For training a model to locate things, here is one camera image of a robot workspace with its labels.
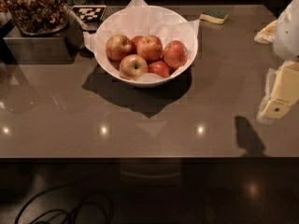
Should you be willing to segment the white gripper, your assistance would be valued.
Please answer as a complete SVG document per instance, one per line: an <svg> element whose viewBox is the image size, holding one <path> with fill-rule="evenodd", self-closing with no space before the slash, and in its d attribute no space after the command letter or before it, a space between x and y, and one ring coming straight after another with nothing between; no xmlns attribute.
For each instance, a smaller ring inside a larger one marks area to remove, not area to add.
<svg viewBox="0 0 299 224"><path fill-rule="evenodd" d="M278 70L270 68L266 75L265 96L257 120L270 124L282 119L299 100L299 0L292 0L254 40L261 44L273 42L275 54L285 60Z"/></svg>

